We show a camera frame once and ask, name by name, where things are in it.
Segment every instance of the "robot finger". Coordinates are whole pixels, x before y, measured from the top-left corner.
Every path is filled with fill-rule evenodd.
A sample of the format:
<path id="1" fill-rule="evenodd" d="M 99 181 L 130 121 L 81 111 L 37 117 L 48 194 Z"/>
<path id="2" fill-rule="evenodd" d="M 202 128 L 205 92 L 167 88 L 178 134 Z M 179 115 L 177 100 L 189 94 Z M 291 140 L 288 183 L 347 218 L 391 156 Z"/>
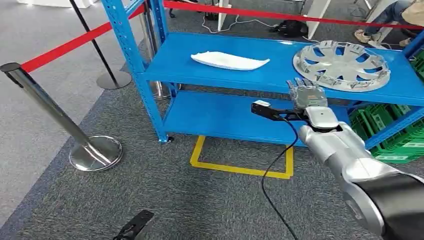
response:
<path id="1" fill-rule="evenodd" d="M 300 86 L 304 86 L 305 85 L 305 83 L 304 83 L 304 81 L 302 81 L 300 78 L 298 78 L 298 77 L 295 77 L 294 78 L 294 80 L 296 81 L 296 83 L 297 83 L 297 85 L 300 87 Z"/>
<path id="2" fill-rule="evenodd" d="M 293 85 L 292 81 L 290 81 L 290 80 L 287 80 L 287 81 L 285 81 L 285 82 L 287 83 L 287 85 L 288 85 L 288 88 L 289 88 L 290 90 L 293 90 L 293 89 L 295 89 L 295 86 Z"/>
<path id="3" fill-rule="evenodd" d="M 302 81 L 305 83 L 305 86 L 313 86 L 314 84 L 306 78 L 303 78 Z"/>
<path id="4" fill-rule="evenodd" d="M 312 86 L 320 87 L 320 85 L 318 84 L 318 81 L 311 81 L 310 80 L 310 83 L 312 84 Z"/>

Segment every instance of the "white panel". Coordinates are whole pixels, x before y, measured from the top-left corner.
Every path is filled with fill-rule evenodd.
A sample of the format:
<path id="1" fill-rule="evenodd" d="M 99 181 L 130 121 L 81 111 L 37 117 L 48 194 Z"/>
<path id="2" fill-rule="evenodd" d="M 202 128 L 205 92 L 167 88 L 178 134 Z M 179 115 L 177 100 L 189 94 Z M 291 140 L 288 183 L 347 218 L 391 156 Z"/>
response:
<path id="1" fill-rule="evenodd" d="M 328 6 L 330 5 L 330 2 L 331 0 L 314 0 L 310 6 L 307 16 L 311 18 L 322 18 L 324 14 L 326 13 L 326 10 Z M 319 24 L 320 23 L 318 21 L 306 22 L 306 25 L 309 28 L 309 33 L 307 35 L 308 39 L 312 39 Z"/>
<path id="2" fill-rule="evenodd" d="M 231 4 L 229 4 L 229 0 L 219 0 L 218 4 L 219 7 L 221 8 L 231 8 Z M 223 24 L 225 21 L 227 14 L 226 13 L 218 13 L 218 31 L 221 31 L 221 29 L 223 28 Z"/>

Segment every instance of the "gray carpet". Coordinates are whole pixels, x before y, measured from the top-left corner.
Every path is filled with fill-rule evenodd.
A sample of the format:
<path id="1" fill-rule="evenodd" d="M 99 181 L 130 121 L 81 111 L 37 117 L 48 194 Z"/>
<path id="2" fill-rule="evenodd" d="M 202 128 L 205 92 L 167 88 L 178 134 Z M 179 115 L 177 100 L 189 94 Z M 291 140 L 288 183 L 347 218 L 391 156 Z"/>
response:
<path id="1" fill-rule="evenodd" d="M 312 1 L 307 0 L 303 14 L 307 14 L 310 8 Z M 231 0 L 234 8 L 240 9 L 251 9 L 251 10 L 260 10 L 267 12 L 279 12 L 285 14 L 299 14 L 300 3 L 290 2 L 284 0 L 264 0 L 264 1 L 249 1 L 249 0 Z M 354 4 L 354 0 L 333 0 L 328 6 L 327 11 L 325 12 L 324 18 L 330 19 L 340 19 L 348 21 L 363 21 L 365 19 L 366 6 L 362 0 L 359 0 L 357 4 Z M 173 13 L 176 15 L 176 18 L 168 18 L 168 27 L 170 31 L 176 32 L 196 32 L 196 33 L 209 33 L 209 31 L 202 27 L 203 13 L 192 12 L 174 9 Z M 225 18 L 224 25 L 222 29 L 226 29 L 230 24 L 235 20 L 236 16 L 228 15 Z M 254 17 L 240 16 L 239 21 L 248 21 L 255 19 Z M 282 22 L 279 19 L 269 19 L 269 18 L 256 18 L 268 25 L 274 25 Z M 217 30 L 216 21 L 206 21 L 206 26 L 210 27 L 212 31 Z M 359 44 L 359 42 L 354 37 L 355 30 L 358 29 L 355 25 L 342 25 L 342 24 L 332 24 L 332 23 L 320 23 L 313 39 L 317 41 L 323 40 L 334 40 L 339 42 L 350 42 Z M 257 22 L 250 23 L 240 23 L 232 26 L 231 30 L 221 32 L 218 34 L 222 35 L 231 35 L 231 36 L 240 36 L 240 37 L 255 37 L 255 38 L 266 38 L 266 39 L 286 39 L 298 42 L 306 42 L 302 37 L 298 38 L 283 38 L 280 35 L 269 32 L 269 27 L 264 26 Z M 400 30 L 394 29 L 384 40 L 385 43 L 395 44 L 391 47 L 393 49 L 400 49 L 397 44 L 399 41 L 406 39 L 407 37 L 403 35 Z"/>
<path id="2" fill-rule="evenodd" d="M 172 30 L 203 32 L 198 28 L 200 13 L 175 14 L 177 18 L 169 21 Z M 278 38 L 262 26 L 254 26 L 240 25 L 226 34 Z M 326 33 L 351 34 L 350 30 Z M 254 91 L 186 88 L 285 98 Z M 166 101 L 159 102 L 162 111 L 166 106 Z M 0 239 L 112 239 L 142 209 L 159 215 L 145 239 L 292 239 L 262 195 L 259 176 L 191 167 L 196 136 L 174 134 L 174 142 L 158 143 L 133 84 L 106 90 L 81 127 L 89 135 L 119 139 L 125 149 L 122 162 L 104 172 L 77 171 L 67 163 L 73 145 L 73 140 L 68 140 L 0 230 Z M 281 150 L 282 146 L 275 144 L 208 137 L 199 160 L 265 169 Z M 292 179 L 267 178 L 265 186 L 299 239 L 378 239 L 353 221 L 330 172 L 315 163 L 306 148 L 296 148 L 294 159 Z M 398 167 L 424 176 L 422 161 Z M 275 166 L 276 171 L 284 168 L 283 160 Z"/>
<path id="3" fill-rule="evenodd" d="M 101 5 L 86 10 L 83 15 L 92 28 L 107 19 Z M 16 0 L 0 0 L 0 30 L 0 65 L 24 63 L 85 32 L 72 9 L 29 6 Z M 125 61 L 115 35 L 109 32 L 97 42 L 110 67 L 118 70 Z M 106 69 L 90 43 L 31 75 L 79 123 L 102 94 L 96 80 L 104 72 Z M 0 83 L 2 226 L 69 135 L 4 73 L 0 74 Z"/>

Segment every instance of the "shelf tier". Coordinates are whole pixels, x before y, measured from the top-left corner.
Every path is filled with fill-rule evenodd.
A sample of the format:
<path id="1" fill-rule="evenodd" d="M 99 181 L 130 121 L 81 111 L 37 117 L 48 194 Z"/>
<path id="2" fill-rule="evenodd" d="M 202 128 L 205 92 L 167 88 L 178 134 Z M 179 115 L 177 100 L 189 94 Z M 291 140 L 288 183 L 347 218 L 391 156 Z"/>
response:
<path id="1" fill-rule="evenodd" d="M 309 44 L 172 32 L 166 37 L 143 77 L 149 81 L 288 93 L 286 80 L 300 76 L 293 67 L 293 56 Z M 417 77 L 403 53 L 376 48 L 370 50 L 387 61 L 391 70 L 389 83 L 369 92 L 326 89 L 327 97 L 424 106 L 424 82 Z M 206 51 L 219 51 L 257 60 L 270 59 L 270 62 L 255 70 L 237 71 L 207 66 L 190 57 Z"/>
<path id="2" fill-rule="evenodd" d="M 164 128 L 173 133 L 291 144 L 295 134 L 288 124 L 251 113 L 251 103 L 259 99 L 277 109 L 293 108 L 288 100 L 179 91 L 163 120 Z M 349 123 L 345 107 L 330 107 L 339 121 Z M 305 124 L 303 121 L 292 123 L 298 130 Z M 300 141 L 296 145 L 304 146 Z"/>

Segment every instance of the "black bag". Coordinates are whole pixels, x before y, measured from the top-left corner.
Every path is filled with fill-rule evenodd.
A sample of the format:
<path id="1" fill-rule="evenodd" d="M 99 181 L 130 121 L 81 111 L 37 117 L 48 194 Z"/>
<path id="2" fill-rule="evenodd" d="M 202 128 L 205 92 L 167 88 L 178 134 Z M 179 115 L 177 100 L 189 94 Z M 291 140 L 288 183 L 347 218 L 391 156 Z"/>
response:
<path id="1" fill-rule="evenodd" d="M 308 34 L 308 26 L 298 20 L 284 20 L 270 32 L 278 33 L 285 38 L 298 38 Z"/>

